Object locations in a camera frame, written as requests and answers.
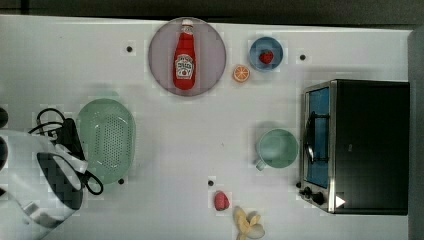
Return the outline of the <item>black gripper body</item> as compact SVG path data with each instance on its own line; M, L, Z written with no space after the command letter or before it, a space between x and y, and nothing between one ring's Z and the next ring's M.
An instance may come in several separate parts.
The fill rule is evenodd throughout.
M73 119L66 118L61 127L55 130L56 143L66 147L70 154L80 160L85 160L80 138Z

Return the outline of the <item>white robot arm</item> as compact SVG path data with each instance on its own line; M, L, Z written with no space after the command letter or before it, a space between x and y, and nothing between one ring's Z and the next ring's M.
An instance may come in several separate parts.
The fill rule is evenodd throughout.
M42 135L1 131L1 240L40 240L78 211L88 163Z

